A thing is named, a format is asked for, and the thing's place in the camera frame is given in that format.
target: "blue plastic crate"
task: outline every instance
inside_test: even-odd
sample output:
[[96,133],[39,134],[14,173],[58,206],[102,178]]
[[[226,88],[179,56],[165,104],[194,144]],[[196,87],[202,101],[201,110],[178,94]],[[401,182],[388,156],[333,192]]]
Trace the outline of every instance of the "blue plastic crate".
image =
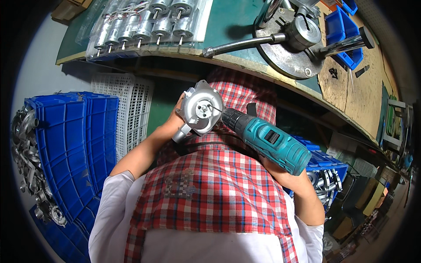
[[346,2],[342,0],[342,9],[344,9],[351,16],[353,16],[355,15],[355,12],[358,10],[358,7],[355,4],[354,0],[347,0]]
[[88,253],[88,239],[74,223],[67,223],[66,227],[58,226],[53,221],[44,223],[36,218],[34,205],[29,213],[39,231],[50,244],[51,248],[67,263],[90,262]]
[[45,178],[72,223],[95,195],[85,149],[85,102],[57,94],[27,98],[25,103],[40,121],[35,133]]
[[83,99],[86,112],[86,152],[89,175],[95,194],[103,188],[104,181],[117,163],[115,150],[118,97],[92,92],[65,93]]
[[[336,6],[336,11],[326,16],[325,20],[327,25],[326,41],[328,45],[360,34],[357,25],[339,6]],[[354,70],[363,59],[362,48],[352,50],[352,57],[342,52],[332,56],[332,58],[341,66],[347,66],[351,70]]]
[[93,224],[95,223],[99,202],[100,198],[94,197],[75,219],[74,223],[79,227],[86,239],[89,239]]
[[[348,170],[348,165],[344,164],[343,162],[333,158],[332,156],[322,152],[320,150],[320,146],[311,143],[308,140],[305,140],[303,137],[291,135],[296,140],[301,142],[306,148],[312,153],[312,157],[308,165],[306,166],[307,171],[317,171],[317,170],[328,170],[328,169],[335,169],[338,172],[338,176],[341,182],[344,181],[346,176],[346,171]],[[285,191],[291,196],[292,191],[289,189],[285,189]],[[333,193],[333,199],[335,199],[338,191],[335,190]]]

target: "wooden board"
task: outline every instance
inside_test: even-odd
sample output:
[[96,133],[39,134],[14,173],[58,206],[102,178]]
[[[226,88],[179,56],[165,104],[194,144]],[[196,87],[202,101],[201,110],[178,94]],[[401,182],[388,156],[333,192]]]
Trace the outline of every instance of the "wooden board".
[[[325,14],[330,14],[331,11],[321,3],[318,3],[317,6],[321,11],[319,26],[322,32],[322,41],[323,44],[326,44],[324,16]],[[364,25],[356,16],[352,16],[351,19],[358,27]],[[354,89],[352,89],[349,72],[346,72],[332,58],[325,60],[325,65],[318,74],[318,79],[323,98],[358,123],[372,137],[375,137],[377,135],[381,112],[381,81],[382,72],[384,71],[383,56],[377,45],[373,49],[364,47],[363,54],[364,59],[352,71]],[[369,71],[356,78],[355,72],[368,64],[370,65]],[[329,72],[330,68],[337,70],[338,79],[332,78]]]
[[395,96],[397,98],[397,100],[399,99],[399,92],[398,92],[398,88],[396,85],[396,81],[394,79],[393,76],[393,72],[392,69],[389,65],[389,62],[387,60],[387,58],[385,57],[385,55],[383,54],[383,65],[384,65],[384,73],[385,73],[385,77],[383,78],[383,82],[385,82],[385,86],[386,86],[386,82],[388,82],[388,86],[390,87],[390,91],[388,89],[388,86],[386,86],[387,89],[387,93],[389,93],[389,95],[393,94],[393,96]]

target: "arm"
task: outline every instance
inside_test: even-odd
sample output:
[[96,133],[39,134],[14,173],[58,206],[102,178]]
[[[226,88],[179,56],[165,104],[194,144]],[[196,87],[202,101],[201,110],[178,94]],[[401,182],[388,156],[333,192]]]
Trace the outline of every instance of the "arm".
[[306,169],[299,176],[293,176],[278,165],[261,157],[262,165],[282,186],[294,191],[295,212],[308,226],[320,226],[325,222],[325,210],[317,197]]
[[159,150],[173,137],[184,121],[175,113],[175,109],[181,105],[184,93],[180,96],[174,110],[168,120],[159,126],[150,136],[143,140],[138,146],[128,152],[111,171],[110,176],[117,175],[124,171],[130,171],[136,180],[143,175],[155,160]]

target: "white plastic crate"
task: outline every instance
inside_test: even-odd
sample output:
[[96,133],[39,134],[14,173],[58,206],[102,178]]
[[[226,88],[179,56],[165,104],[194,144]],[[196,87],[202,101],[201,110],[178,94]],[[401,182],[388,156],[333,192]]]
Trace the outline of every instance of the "white plastic crate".
[[98,73],[92,77],[91,92],[118,96],[117,161],[146,138],[153,81],[125,73]]

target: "metal handle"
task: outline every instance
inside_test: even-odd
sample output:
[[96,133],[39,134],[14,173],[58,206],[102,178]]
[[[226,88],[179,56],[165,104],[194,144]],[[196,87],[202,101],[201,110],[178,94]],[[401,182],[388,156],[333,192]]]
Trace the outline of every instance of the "metal handle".
[[275,44],[275,43],[279,43],[286,40],[287,40],[287,35],[285,33],[276,33],[267,37],[255,37],[251,39],[231,42],[231,43],[220,45],[217,47],[208,47],[208,48],[203,49],[202,53],[204,57],[207,58],[207,57],[212,57],[218,54],[227,53],[229,51],[232,51],[233,49],[240,48],[240,47],[245,47],[245,46],[254,45],[254,44],[265,44],[265,43]]
[[374,48],[374,39],[371,37],[370,33],[365,27],[360,27],[359,35],[346,38],[342,41],[321,48],[318,52],[318,56],[325,58],[364,46],[369,49]]
[[181,126],[179,130],[174,134],[173,141],[176,143],[180,143],[184,139],[184,137],[186,137],[189,131],[191,131],[191,129],[192,128],[187,123],[184,123],[183,126]]

